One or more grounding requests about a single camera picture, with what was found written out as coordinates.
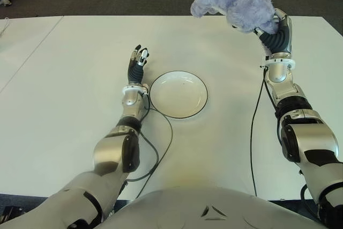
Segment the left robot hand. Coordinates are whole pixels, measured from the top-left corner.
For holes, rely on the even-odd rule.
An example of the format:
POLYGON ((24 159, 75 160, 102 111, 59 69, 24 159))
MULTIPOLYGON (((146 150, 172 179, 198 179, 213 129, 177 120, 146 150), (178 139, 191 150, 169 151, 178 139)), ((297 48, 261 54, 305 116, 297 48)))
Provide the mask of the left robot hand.
POLYGON ((147 63, 149 52, 147 48, 138 45, 132 52, 128 66, 128 83, 141 84, 144 76, 144 65, 147 63))

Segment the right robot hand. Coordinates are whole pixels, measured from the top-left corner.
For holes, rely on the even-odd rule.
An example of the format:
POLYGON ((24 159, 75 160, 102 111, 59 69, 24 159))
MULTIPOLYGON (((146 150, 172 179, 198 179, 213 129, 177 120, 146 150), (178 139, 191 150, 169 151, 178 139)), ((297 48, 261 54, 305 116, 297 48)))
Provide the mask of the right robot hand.
POLYGON ((291 55, 292 53, 292 20, 281 9, 274 9, 274 21, 277 25, 277 31, 270 34, 260 29, 254 29, 254 33, 258 36, 264 47, 271 53, 285 53, 291 55))

